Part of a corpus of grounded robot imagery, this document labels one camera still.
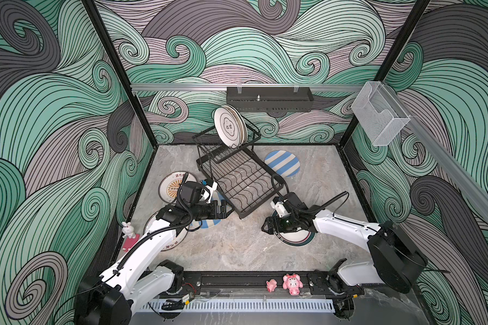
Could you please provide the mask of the green red rimmed white plate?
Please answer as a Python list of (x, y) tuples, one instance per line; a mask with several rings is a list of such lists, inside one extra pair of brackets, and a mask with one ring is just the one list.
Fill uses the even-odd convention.
[(314, 239), (315, 233), (300, 230), (298, 232), (279, 233), (277, 237), (286, 245), (300, 247), (308, 245)]

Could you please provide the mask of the white green line plate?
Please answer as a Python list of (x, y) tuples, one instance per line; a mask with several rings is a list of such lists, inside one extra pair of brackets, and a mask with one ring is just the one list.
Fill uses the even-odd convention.
[(237, 111), (223, 105), (214, 112), (214, 124), (222, 143), (229, 148), (238, 148), (244, 140), (243, 122)]

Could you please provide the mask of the cream floral plate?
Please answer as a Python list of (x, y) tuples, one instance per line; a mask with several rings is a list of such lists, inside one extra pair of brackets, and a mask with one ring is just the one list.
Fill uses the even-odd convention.
[(242, 146), (248, 141), (248, 127), (246, 126), (245, 120), (244, 120), (243, 116), (241, 115), (241, 113), (239, 111), (237, 111), (237, 113), (238, 113), (238, 116), (240, 118), (241, 126), (243, 129), (243, 135), (242, 135), (242, 140), (241, 140), (241, 146)]

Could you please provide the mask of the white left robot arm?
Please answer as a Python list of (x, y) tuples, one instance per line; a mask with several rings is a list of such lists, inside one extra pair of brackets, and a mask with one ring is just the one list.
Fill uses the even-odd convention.
[(132, 315), (156, 295), (181, 287), (182, 268), (165, 263), (150, 274), (152, 261), (193, 221), (225, 219), (226, 205), (213, 199), (215, 181), (184, 179), (173, 203), (161, 208), (145, 234), (115, 264), (98, 276), (84, 278), (74, 302), (75, 324), (129, 324)]

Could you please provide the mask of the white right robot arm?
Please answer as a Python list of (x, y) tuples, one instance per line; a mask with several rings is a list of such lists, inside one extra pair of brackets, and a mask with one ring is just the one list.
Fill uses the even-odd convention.
[(348, 192), (343, 192), (321, 206), (307, 207), (290, 192), (276, 196), (273, 214), (261, 227), (290, 246), (302, 246), (316, 234), (347, 241), (369, 254), (359, 261), (339, 260), (327, 274), (326, 282), (335, 294), (354, 296), (364, 286), (386, 285), (408, 293), (426, 269), (428, 259), (407, 233), (393, 222), (370, 223), (337, 214), (328, 209)]

